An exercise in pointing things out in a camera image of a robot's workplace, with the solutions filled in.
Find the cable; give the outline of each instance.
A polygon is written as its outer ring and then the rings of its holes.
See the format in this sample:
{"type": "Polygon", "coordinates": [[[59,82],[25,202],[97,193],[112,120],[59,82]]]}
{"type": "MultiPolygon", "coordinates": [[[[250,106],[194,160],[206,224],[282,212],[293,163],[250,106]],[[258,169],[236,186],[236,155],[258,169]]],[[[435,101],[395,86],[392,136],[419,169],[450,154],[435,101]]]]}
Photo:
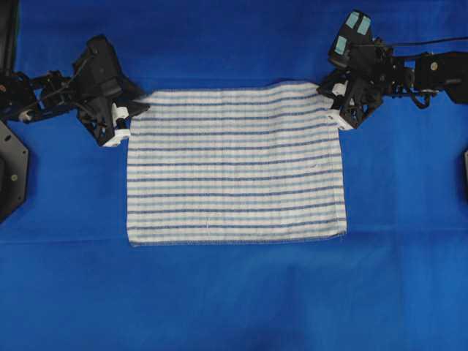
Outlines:
{"type": "Polygon", "coordinates": [[[57,94],[60,94],[63,90],[65,90],[66,88],[69,87],[69,85],[71,84],[72,81],[74,81],[76,79],[76,77],[81,73],[81,71],[83,71],[83,68],[85,67],[85,65],[88,63],[88,61],[90,59],[92,59],[94,56],[89,56],[88,58],[85,58],[85,61],[83,61],[83,63],[81,64],[80,67],[78,67],[78,69],[76,70],[76,73],[60,88],[58,88],[57,90],[55,91],[52,91],[51,93],[45,95],[44,97],[41,97],[40,99],[38,99],[37,101],[35,102],[32,102],[31,104],[23,107],[21,110],[17,111],[17,112],[14,112],[14,113],[9,113],[7,115],[4,115],[0,118],[1,121],[3,122],[6,122],[8,121],[8,119],[10,119],[11,117],[13,116],[16,116],[16,115],[19,115],[21,114],[22,112],[28,110],[29,108],[39,104],[41,101],[44,101],[50,97],[53,97],[54,95],[57,95],[57,94]]]}
{"type": "Polygon", "coordinates": [[[420,45],[430,45],[430,44],[437,44],[439,42],[460,42],[463,40],[468,40],[468,37],[453,37],[453,38],[446,38],[446,39],[437,39],[437,40],[429,40],[428,42],[394,42],[393,44],[355,44],[353,46],[359,47],[359,48],[364,48],[364,47],[403,47],[403,46],[420,46],[420,45]]]}

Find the towel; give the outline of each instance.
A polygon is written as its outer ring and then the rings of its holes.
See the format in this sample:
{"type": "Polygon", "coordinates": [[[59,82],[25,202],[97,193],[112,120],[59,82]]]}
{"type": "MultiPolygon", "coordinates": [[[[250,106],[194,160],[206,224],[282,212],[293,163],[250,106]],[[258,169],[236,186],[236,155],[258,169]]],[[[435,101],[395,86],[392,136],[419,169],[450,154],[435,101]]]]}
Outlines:
{"type": "Polygon", "coordinates": [[[163,90],[134,117],[133,245],[271,243],[346,231],[332,101],[309,82],[163,90]]]}

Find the blue backdrop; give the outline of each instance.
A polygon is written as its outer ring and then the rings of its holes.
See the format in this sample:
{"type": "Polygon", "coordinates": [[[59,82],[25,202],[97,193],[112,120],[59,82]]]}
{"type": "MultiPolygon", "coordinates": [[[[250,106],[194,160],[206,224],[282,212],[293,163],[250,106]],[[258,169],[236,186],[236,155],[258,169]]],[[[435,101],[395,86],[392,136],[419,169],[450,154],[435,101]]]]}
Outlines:
{"type": "MultiPolygon", "coordinates": [[[[23,1],[16,69],[71,62],[104,33],[158,88],[320,81],[347,13],[387,42],[468,35],[466,1],[23,1]]],[[[467,43],[402,48],[466,50],[467,43]]],[[[10,126],[28,200],[0,225],[0,350],[466,350],[468,107],[387,99],[343,132],[348,233],[307,244],[127,242],[126,147],[75,114],[10,126]]]]}

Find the cloth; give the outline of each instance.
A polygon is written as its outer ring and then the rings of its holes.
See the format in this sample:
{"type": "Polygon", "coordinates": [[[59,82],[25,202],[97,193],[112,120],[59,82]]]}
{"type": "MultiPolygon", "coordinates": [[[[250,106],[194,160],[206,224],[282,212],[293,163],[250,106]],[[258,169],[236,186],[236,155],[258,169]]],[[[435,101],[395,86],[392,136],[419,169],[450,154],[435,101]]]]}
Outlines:
{"type": "Polygon", "coordinates": [[[157,91],[133,119],[133,244],[272,242],[346,230],[341,149],[316,85],[157,91]]]}

